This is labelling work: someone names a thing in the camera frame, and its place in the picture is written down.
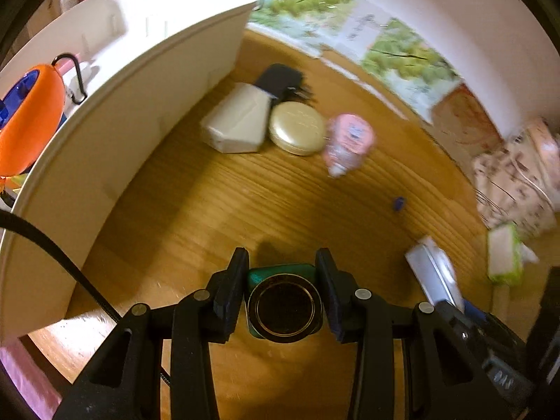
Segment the white toy digital camera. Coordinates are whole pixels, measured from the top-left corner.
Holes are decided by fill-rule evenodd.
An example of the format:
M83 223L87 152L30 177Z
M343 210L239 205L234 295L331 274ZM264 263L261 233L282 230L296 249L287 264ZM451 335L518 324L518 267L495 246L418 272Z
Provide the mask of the white toy digital camera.
M431 305L447 301L464 311L456 272L451 260L430 236L424 236L405 253L405 259Z

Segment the green bottle with gold cap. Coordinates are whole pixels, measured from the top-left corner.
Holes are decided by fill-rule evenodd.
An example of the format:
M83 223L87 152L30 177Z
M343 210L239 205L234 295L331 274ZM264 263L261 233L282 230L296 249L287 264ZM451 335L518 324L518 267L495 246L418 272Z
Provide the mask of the green bottle with gold cap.
M294 343L323 325L316 268L310 264L251 268L244 300L248 329L262 340Z

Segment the orange round toy with carabiner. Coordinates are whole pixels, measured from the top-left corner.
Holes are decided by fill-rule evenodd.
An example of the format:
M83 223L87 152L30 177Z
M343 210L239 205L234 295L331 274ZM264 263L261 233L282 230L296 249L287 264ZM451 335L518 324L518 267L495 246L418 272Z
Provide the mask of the orange round toy with carabiner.
M62 76L55 65L71 59L75 68ZM75 57L64 52L49 64L31 67L1 99L1 183L27 172L62 125L67 100L87 98L83 73Z

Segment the multicolour puzzle cube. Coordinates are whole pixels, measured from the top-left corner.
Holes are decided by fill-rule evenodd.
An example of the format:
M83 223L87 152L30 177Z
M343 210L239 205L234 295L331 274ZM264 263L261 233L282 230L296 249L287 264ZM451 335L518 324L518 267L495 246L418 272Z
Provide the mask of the multicolour puzzle cube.
M23 187L27 177L28 174L21 174L21 175L14 175L11 177L7 177L5 179L5 187L18 194L19 191L21 190L21 187Z

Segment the pink hair roller clip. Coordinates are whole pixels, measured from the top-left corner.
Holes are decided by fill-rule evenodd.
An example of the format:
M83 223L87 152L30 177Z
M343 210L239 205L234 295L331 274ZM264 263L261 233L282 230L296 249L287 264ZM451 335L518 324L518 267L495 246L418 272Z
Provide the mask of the pink hair roller clip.
M78 64L81 64L83 60L81 53L72 53L72 56L76 58ZM67 74L68 71L71 71L75 68L75 64L71 59L64 57L57 61L55 67L57 68L58 72L62 76L64 76L64 74Z

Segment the green tissue pack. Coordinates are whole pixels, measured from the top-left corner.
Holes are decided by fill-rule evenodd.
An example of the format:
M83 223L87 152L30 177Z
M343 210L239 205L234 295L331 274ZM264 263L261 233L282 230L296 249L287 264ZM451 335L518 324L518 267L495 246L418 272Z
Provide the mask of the green tissue pack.
M536 253L520 239L515 223L488 231L488 277L495 285L516 286L522 282L524 266L540 262Z

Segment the patterned fabric storage bag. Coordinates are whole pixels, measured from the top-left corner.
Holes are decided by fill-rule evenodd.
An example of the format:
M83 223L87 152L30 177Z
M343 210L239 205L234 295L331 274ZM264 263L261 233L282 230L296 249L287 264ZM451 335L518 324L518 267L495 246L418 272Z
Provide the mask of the patterned fabric storage bag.
M489 230L516 225L523 239L558 225L559 138L535 119L472 163L477 211Z

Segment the pink floss pick container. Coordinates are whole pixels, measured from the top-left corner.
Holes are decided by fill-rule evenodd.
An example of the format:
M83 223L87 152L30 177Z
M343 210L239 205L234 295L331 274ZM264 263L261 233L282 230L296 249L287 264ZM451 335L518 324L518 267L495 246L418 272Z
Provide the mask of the pink floss pick container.
M375 142L371 125L354 114L328 121L323 158L330 177L340 177L361 166Z

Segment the brown cardboard with red drawing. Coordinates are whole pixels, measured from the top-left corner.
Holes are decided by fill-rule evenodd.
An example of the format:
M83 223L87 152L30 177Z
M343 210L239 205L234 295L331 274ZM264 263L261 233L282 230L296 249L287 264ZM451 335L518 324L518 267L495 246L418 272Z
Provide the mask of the brown cardboard with red drawing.
M499 146L502 137L483 105L466 84L459 84L431 111L433 126L453 147L476 156Z

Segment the cream white box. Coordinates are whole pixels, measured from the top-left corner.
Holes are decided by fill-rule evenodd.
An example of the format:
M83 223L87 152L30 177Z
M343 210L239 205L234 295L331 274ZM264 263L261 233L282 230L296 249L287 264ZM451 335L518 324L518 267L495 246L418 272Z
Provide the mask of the cream white box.
M271 104L269 93L238 83L201 120L201 139L223 154L256 153L265 140Z

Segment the gold oval compact case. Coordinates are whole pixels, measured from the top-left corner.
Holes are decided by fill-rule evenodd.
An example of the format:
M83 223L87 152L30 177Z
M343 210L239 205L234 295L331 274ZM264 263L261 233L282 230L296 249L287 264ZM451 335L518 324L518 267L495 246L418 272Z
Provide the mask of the gold oval compact case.
M269 138L292 155L308 156L322 151L327 132L326 119L313 107L298 101L276 105L269 117Z

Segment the white plastic organizer bin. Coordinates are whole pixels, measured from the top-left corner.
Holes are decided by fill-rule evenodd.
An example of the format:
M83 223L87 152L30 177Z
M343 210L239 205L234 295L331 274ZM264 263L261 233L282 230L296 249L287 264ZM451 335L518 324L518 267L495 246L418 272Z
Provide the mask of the white plastic organizer bin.
M257 0L84 0L2 69L10 89L69 52L90 62L84 102L48 143L13 212L82 265L144 161L236 64Z

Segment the black charger plug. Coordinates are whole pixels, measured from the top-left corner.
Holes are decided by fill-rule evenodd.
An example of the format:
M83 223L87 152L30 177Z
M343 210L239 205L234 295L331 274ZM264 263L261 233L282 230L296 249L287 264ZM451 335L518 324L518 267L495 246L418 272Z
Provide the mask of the black charger plug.
M303 72L286 64L271 64L253 84L271 97L272 106L293 97L302 100L312 98L312 91L305 86Z

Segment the green grape cardboard panel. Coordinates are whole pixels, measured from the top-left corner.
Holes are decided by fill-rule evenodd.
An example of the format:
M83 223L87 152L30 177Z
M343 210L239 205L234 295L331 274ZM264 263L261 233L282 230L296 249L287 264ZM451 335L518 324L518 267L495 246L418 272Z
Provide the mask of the green grape cardboard panel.
M258 0L250 21L312 56L339 53L426 121L462 83L424 38L368 0Z

